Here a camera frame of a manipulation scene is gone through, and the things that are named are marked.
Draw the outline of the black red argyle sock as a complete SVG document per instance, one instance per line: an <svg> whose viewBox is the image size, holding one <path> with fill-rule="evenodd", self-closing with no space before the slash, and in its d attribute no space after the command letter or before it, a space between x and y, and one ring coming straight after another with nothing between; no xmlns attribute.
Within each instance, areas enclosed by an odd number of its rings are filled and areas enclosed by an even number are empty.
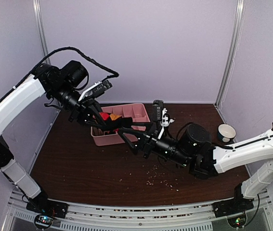
<svg viewBox="0 0 273 231"><path fill-rule="evenodd" d="M105 122L101 128L102 131L118 131L120 128L130 128L133 123L132 117L123 117L107 112L100 112L99 114Z"/></svg>

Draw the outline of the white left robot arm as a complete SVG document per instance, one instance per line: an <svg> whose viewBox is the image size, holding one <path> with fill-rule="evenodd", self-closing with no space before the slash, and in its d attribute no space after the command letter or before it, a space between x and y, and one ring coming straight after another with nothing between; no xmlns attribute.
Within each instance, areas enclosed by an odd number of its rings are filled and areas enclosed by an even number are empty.
<svg viewBox="0 0 273 231"><path fill-rule="evenodd" d="M102 109L95 99L110 89L112 84L105 79L79 93L76 86L88 75L87 69L78 61L70 61L61 69L50 64L39 64L24 82L0 102L0 171L33 199L32 205L42 214L51 210L51 202L40 195L41 187L15 160L2 134L31 103L43 95L58 100L62 108L70 112L70 122L76 120L82 125L105 127L106 123L100 116Z"/></svg>

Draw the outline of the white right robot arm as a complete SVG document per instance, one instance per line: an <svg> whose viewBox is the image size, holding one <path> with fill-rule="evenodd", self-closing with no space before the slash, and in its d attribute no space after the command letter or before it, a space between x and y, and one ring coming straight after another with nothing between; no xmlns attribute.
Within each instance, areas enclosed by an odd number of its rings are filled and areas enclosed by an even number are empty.
<svg viewBox="0 0 273 231"><path fill-rule="evenodd" d="M266 132L230 145L217 145L201 125L189 122L182 126L181 137L171 137L168 126L174 121L162 100L153 102L152 122L125 119L118 134L134 154L142 151L145 158L156 154L180 167L189 167L191 175L208 179L238 166L265 160L264 165L248 180L235 187L229 201L232 212L240 212L273 181L273 125Z"/></svg>

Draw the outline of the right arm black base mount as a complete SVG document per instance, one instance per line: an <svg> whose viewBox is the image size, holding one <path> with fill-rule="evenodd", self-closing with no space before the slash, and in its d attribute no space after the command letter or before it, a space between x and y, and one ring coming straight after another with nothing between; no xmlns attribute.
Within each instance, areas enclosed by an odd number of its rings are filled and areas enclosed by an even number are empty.
<svg viewBox="0 0 273 231"><path fill-rule="evenodd" d="M254 208L253 199L232 198L212 204L216 218L245 212Z"/></svg>

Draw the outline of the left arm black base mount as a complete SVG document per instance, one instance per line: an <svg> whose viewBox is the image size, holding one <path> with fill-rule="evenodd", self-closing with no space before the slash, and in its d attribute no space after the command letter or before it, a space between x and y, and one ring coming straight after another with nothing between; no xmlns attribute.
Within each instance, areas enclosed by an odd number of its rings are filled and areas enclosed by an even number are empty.
<svg viewBox="0 0 273 231"><path fill-rule="evenodd" d="M30 198L26 195L28 200L26 209L47 215L53 218L65 218L68 210L68 204L50 200L45 191L41 191L36 197Z"/></svg>

